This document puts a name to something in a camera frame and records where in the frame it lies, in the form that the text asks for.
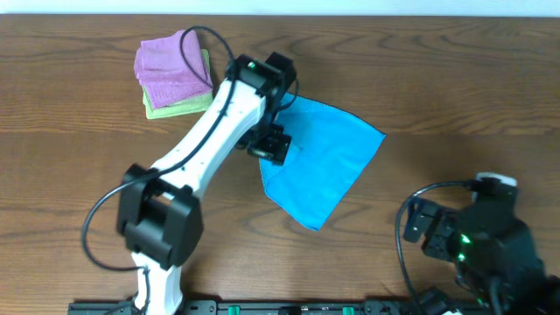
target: white wall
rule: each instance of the white wall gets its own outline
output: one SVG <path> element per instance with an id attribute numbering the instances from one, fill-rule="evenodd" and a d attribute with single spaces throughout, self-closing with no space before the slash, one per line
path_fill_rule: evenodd
<path id="1" fill-rule="evenodd" d="M 0 13 L 560 17 L 560 0 L 0 0 Z"/>

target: pink towel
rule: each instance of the pink towel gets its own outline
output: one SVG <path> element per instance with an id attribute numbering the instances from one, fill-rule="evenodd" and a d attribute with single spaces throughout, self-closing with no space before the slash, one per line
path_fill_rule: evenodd
<path id="1" fill-rule="evenodd" d="M 168 38 L 143 41 L 136 51 L 134 72 L 145 87 L 154 109 L 212 92 L 212 81 L 200 54 L 196 33 L 190 31 L 186 34 L 183 49 L 192 69 L 210 87 L 201 82 L 183 61 L 179 51 L 182 33 L 178 31 Z"/>

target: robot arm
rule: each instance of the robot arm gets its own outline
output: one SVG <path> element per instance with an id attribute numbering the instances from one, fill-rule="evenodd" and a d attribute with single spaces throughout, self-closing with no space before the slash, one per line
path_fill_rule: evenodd
<path id="1" fill-rule="evenodd" d="M 232 68 L 237 75 L 231 75 Z M 135 299 L 136 308 L 142 309 L 149 297 L 147 315 L 171 315 L 179 308 L 181 265 L 194 251 L 203 230 L 200 200 L 228 153 L 244 147 L 251 155 L 281 164 L 288 151 L 291 138 L 273 122 L 280 101 L 296 79 L 291 60 L 273 53 L 262 63 L 242 55 L 228 69 L 210 108 L 185 138 L 149 170 L 132 165 L 123 182 L 169 169 L 190 154 L 223 110 L 232 78 L 238 79 L 227 112 L 199 151 L 176 171 L 121 193 L 117 231 L 126 239 L 136 266 L 150 270 L 148 281 L 144 271 L 138 271 Z M 169 203 L 157 199 L 161 195 Z"/>
<path id="2" fill-rule="evenodd" d="M 514 213 L 515 179 L 480 173 L 468 188 L 473 203 L 462 211 L 414 199 L 404 240 L 418 242 L 424 235 L 424 254 L 454 263 L 457 284 L 495 315 L 557 310 L 558 280 L 546 276 L 529 227 Z M 440 314 L 448 307 L 447 297 L 435 296 L 425 303 L 429 306 L 422 305 L 427 315 Z"/>

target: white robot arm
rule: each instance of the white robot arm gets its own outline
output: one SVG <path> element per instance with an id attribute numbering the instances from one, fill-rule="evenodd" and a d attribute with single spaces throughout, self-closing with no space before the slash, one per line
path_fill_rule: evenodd
<path id="1" fill-rule="evenodd" d="M 144 270 L 138 270 L 134 302 L 137 309 L 143 309 L 149 301 L 147 315 L 172 315 L 181 305 L 181 265 L 202 233 L 200 201 L 228 153 L 241 145 L 252 155 L 281 164 L 290 145 L 291 138 L 282 135 L 281 127 L 273 121 L 282 96 L 296 79 L 291 61 L 273 53 L 265 63 L 243 55 L 236 62 L 239 79 L 227 112 L 200 150 L 176 171 L 133 185 L 121 195 L 117 230 L 132 250 L 136 266 L 150 270 L 147 282 Z M 123 181 L 169 169 L 182 161 L 211 129 L 231 86 L 229 78 L 221 83 L 210 108 L 175 148 L 148 171 L 133 165 Z M 151 198 L 160 194 L 170 200 L 169 206 Z"/>

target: wooden table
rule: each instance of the wooden table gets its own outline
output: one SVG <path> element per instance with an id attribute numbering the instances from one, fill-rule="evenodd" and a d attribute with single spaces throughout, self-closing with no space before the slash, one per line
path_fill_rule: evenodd
<path id="1" fill-rule="evenodd" d="M 301 95 L 388 134 L 319 233 L 263 193 L 256 159 L 234 152 L 203 203 L 206 231 L 184 267 L 186 292 L 224 299 L 407 296 L 393 222 L 420 186 L 503 172 L 549 273 L 560 273 L 560 21 L 459 17 L 0 17 L 0 313 L 62 314 L 75 299 L 121 299 L 134 274 L 81 251 L 88 209 L 134 162 L 149 166 L 199 119 L 148 121 L 132 71 L 143 39 L 209 25 L 236 54 L 293 58 Z M 225 53 L 210 51 L 214 82 Z M 446 205 L 461 191 L 432 194 Z M 130 265 L 116 199 L 90 242 Z M 405 245 L 414 286 L 453 296 L 453 271 Z"/>

